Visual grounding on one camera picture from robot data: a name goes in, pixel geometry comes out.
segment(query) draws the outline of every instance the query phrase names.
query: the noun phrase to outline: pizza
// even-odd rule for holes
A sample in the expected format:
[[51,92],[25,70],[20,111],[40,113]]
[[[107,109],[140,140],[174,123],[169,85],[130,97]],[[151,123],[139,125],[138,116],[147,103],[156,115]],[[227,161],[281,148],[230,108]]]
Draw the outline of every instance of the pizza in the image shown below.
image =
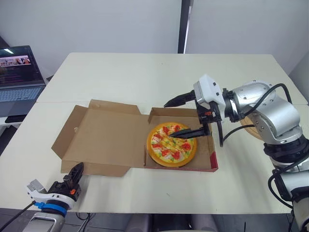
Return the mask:
[[152,129],[147,138],[147,150],[151,158],[165,167],[181,167],[190,162],[197,150],[196,138],[169,137],[176,131],[188,128],[181,123],[167,122]]

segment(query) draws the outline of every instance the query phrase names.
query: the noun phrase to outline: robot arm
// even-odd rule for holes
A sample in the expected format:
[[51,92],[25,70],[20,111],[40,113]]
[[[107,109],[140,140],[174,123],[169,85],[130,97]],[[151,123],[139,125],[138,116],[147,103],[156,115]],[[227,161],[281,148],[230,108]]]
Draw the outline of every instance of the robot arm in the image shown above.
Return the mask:
[[[275,89],[283,87],[288,101],[280,98]],[[252,81],[232,91],[221,90],[209,76],[204,75],[194,84],[194,90],[170,100],[165,107],[195,100],[202,128],[181,130],[172,137],[192,138],[209,135],[208,123],[218,124],[220,146],[223,146],[221,121],[228,117],[237,122],[248,116],[263,139],[264,152],[275,167],[268,186],[275,197],[294,209],[294,215],[302,231],[309,231],[309,141],[299,126],[300,116],[293,107],[285,85],[272,86],[263,81]],[[280,196],[272,190],[275,180]]]

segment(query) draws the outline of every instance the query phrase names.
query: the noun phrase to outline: pizza box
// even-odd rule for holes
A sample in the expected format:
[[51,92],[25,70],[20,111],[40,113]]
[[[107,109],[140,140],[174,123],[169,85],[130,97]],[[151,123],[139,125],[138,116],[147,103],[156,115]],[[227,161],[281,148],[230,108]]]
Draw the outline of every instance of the pizza box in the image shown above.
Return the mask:
[[123,176],[131,167],[214,172],[218,169],[211,136],[197,138],[195,157],[179,168],[163,167],[146,149],[148,133],[163,122],[179,122],[191,128],[200,124],[195,109],[152,108],[142,115],[136,105],[91,100],[76,105],[52,146],[68,173],[84,162],[85,175]]

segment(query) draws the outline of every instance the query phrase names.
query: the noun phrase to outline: pizza topping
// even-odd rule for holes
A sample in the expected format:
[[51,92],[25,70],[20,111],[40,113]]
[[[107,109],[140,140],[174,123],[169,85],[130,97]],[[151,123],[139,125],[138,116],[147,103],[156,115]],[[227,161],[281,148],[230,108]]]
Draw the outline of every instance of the pizza topping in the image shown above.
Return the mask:
[[189,143],[184,143],[182,145],[182,148],[185,149],[185,150],[190,150],[191,149],[191,145]]
[[162,147],[162,145],[161,145],[161,144],[151,144],[151,146],[152,146],[153,148],[156,148],[156,147]]
[[172,154],[173,158],[176,160],[179,160],[180,158],[180,151],[176,151],[175,153]]
[[163,127],[163,131],[165,134],[169,135],[169,129],[167,127]]
[[163,137],[159,134],[154,134],[154,137],[158,138],[158,139],[163,139]]
[[177,132],[177,131],[179,131],[180,130],[180,126],[179,125],[176,125],[175,127],[174,127],[174,130]]
[[163,150],[163,151],[162,151],[162,156],[164,157],[164,156],[166,156],[168,153],[169,153],[169,150]]

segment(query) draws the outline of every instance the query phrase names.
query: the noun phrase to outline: black wire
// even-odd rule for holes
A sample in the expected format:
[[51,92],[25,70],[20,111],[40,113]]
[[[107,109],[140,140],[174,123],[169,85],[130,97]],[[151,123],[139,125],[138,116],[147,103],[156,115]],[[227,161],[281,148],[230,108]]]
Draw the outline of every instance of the black wire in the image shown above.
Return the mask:
[[276,84],[274,85],[272,88],[270,88],[269,90],[267,90],[267,92],[260,98],[260,100],[255,104],[255,106],[250,109],[248,112],[245,113],[245,116],[251,114],[254,110],[256,110],[256,108],[264,101],[264,99],[273,91],[275,90],[276,88],[278,87],[282,87],[284,92],[285,92],[285,96],[288,100],[289,103],[292,104],[292,99],[291,99],[291,96],[290,96],[290,93],[289,93],[289,90],[288,88],[285,86],[285,84],[283,83],[280,83],[280,84]]
[[86,224],[85,224],[85,226],[84,226],[83,232],[85,232],[87,224],[90,222],[91,219],[93,219],[93,218],[95,217],[95,215],[96,215],[96,214],[94,214],[94,215],[91,217],[90,214],[89,214],[89,219],[88,219],[88,221],[86,222]]
[[75,214],[76,214],[76,216],[78,217],[78,219],[79,219],[79,220],[82,220],[82,221],[85,221],[85,220],[88,218],[88,216],[89,216],[89,215],[87,215],[86,218],[82,218],[82,217],[80,216],[80,213],[78,213],[78,214],[75,213]]
[[31,206],[33,206],[36,202],[33,201],[31,202],[31,204],[29,204],[26,208],[24,208],[23,210],[19,211],[18,214],[16,214],[14,217],[11,218],[11,220],[9,220],[7,223],[4,224],[4,226],[2,226],[0,228],[0,232],[3,231],[8,225],[10,225],[16,218],[18,218],[22,213],[24,213],[27,209],[29,209]]
[[285,206],[293,209],[293,206],[289,205],[288,203],[286,203],[285,201],[283,201],[273,190],[272,186],[271,186],[271,182],[274,178],[276,178],[277,176],[279,176],[280,174],[284,173],[285,171],[297,166],[298,164],[300,164],[301,162],[305,161],[307,158],[309,157],[309,154],[304,156],[303,158],[301,158],[300,160],[290,164],[289,166],[286,166],[283,169],[280,169],[279,171],[275,172],[269,179],[268,179],[268,188],[270,190],[270,192],[272,193],[272,195],[274,195],[274,197],[280,201],[282,204],[284,204]]
[[218,132],[219,132],[220,147],[223,147],[223,132],[222,132],[221,121],[217,121],[217,126],[218,126]]
[[290,232],[291,229],[292,229],[292,225],[293,225],[293,222],[294,222],[294,218],[295,218],[295,216],[293,216],[292,221],[289,223],[289,230],[288,230],[288,232]]
[[237,128],[235,128],[235,129],[231,130],[229,133],[226,134],[226,136],[224,136],[223,142],[224,142],[232,133],[234,133],[234,132],[236,132],[236,131],[238,131],[238,130],[240,130],[240,129],[246,128],[246,127],[254,127],[254,125],[253,125],[253,124],[244,125],[244,126],[237,127]]

